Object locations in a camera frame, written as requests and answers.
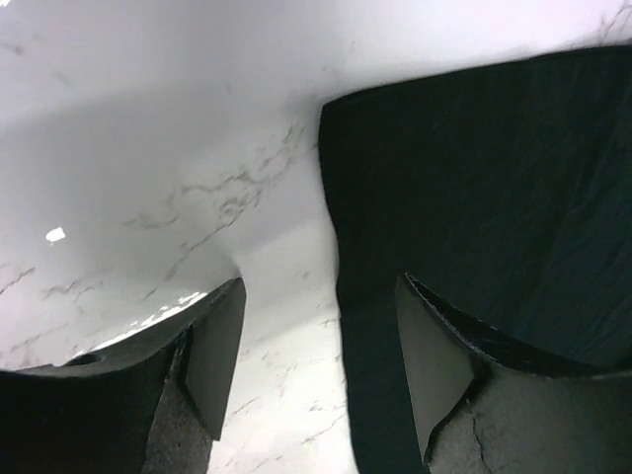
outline folded black fabric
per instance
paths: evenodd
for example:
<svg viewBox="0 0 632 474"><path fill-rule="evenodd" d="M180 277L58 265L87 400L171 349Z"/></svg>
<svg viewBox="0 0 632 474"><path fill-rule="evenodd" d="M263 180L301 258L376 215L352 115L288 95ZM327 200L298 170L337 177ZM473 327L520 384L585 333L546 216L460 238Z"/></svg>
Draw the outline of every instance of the folded black fabric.
<svg viewBox="0 0 632 474"><path fill-rule="evenodd" d="M552 354L602 367L630 356L631 93L632 47L611 46L324 107L320 161L362 474L424 472L395 323L400 273Z"/></svg>

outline black cloth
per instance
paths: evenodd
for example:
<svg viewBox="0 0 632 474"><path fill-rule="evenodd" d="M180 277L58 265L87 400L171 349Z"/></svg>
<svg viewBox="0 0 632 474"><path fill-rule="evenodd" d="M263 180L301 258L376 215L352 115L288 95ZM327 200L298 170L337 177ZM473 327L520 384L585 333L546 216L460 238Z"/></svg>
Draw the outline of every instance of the black cloth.
<svg viewBox="0 0 632 474"><path fill-rule="evenodd" d="M479 67L323 108L352 438L367 473L425 472L395 322L403 272L547 352L632 348L632 47Z"/></svg>

